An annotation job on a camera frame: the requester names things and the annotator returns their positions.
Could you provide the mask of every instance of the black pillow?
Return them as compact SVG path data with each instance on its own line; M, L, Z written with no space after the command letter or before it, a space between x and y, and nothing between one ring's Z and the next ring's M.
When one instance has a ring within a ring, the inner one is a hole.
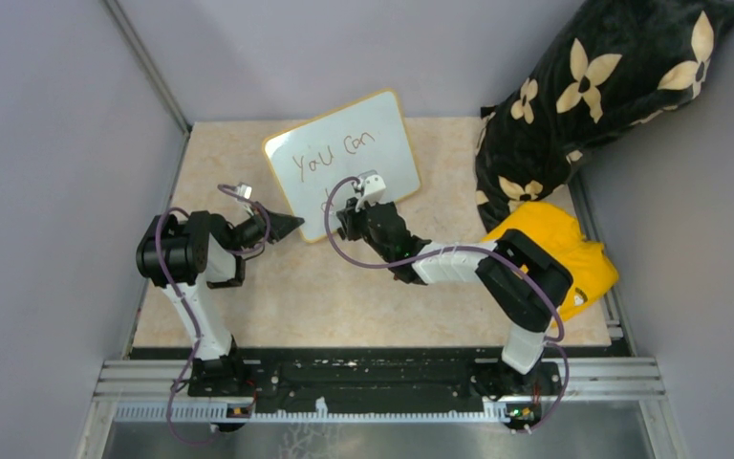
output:
M733 26L724 0L587 0L521 89L481 111L486 229L565 184L596 148L690 103Z

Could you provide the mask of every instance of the wall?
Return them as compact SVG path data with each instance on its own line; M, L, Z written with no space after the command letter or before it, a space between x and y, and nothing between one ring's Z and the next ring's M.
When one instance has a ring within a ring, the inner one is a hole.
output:
M384 87L411 116L519 88L581 0L121 0L187 118L318 115Z
M584 177L641 353L656 355L693 458L734 456L734 34L701 98Z
M181 142L97 0L0 2L0 457L74 454Z

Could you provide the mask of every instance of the yellow fabric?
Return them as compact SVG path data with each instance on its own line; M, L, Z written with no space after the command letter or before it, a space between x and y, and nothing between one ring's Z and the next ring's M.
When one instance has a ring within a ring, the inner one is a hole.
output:
M558 309L562 320L585 311L617 282L617 270L603 253L603 244L587 241L578 220L561 208L544 202L524 203L483 242L496 241L507 230L524 233L572 274L572 287Z

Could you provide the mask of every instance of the whiteboard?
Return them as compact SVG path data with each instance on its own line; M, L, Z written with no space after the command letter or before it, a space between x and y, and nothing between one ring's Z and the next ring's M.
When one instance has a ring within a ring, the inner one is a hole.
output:
M325 202L345 177L375 170L387 185L381 202L398 201L421 187L398 96L392 90L269 137L263 141L263 152L291 213L305 219L299 230L306 242L325 237ZM343 186L333 210L344 208L353 196L353 188ZM335 216L330 221L331 230L340 227Z

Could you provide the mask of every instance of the wooden tabletop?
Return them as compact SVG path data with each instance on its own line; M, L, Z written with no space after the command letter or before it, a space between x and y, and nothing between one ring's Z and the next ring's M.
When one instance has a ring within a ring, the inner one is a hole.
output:
M296 120L200 122L193 129L173 205L247 218L218 184L253 187L253 199L289 213L261 142ZM437 242L476 242L485 232L474 204L473 155L478 118L406 119L422 187L399 203L418 236ZM566 187L548 200L575 215ZM363 242L342 242L356 259L379 262ZM327 241L308 244L292 234L246 266L243 287L212 291L227 328L241 346L495 346L510 320L480 284L431 286L393 281L384 270L348 264ZM609 345L599 303L566 323L567 345ZM136 347L190 344L174 306L150 285L143 301Z

